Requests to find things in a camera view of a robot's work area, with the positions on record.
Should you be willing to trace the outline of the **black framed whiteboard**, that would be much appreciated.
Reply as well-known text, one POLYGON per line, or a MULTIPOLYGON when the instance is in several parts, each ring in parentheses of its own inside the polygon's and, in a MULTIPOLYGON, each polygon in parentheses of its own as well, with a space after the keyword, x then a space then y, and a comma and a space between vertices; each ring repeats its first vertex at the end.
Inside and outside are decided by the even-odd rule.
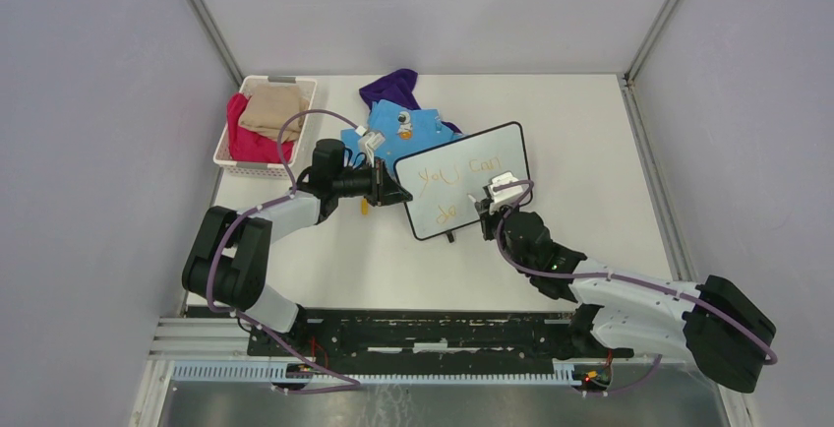
POLYGON ((508 122, 404 156, 394 164, 413 236, 427 240, 479 221, 467 194, 487 199, 491 179, 505 172, 532 181, 523 128, 508 122))

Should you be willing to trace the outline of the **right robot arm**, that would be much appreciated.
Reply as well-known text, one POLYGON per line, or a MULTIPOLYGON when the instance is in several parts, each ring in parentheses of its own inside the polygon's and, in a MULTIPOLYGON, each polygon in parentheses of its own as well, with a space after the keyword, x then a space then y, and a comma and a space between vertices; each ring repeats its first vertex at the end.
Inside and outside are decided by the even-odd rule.
POLYGON ((551 299, 576 304, 567 331, 581 356, 625 350, 692 362, 713 382, 752 393, 777 363, 773 322, 731 281, 669 281, 617 271, 552 239, 537 213, 475 203, 485 239, 551 299))

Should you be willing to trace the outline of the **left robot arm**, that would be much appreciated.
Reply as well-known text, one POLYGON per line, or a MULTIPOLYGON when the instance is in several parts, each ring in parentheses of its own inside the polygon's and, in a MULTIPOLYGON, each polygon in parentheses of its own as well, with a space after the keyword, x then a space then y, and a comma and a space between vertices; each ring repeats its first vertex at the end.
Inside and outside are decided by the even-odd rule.
POLYGON ((346 158, 342 141, 321 139, 296 190, 242 212, 209 208, 182 272, 183 288, 216 309, 272 330, 270 340, 283 354, 301 353, 309 342, 308 328, 297 322, 304 309, 268 286, 271 244, 324 222, 343 198, 361 197, 377 207, 413 198, 390 176, 381 158, 368 158, 356 167, 346 158))

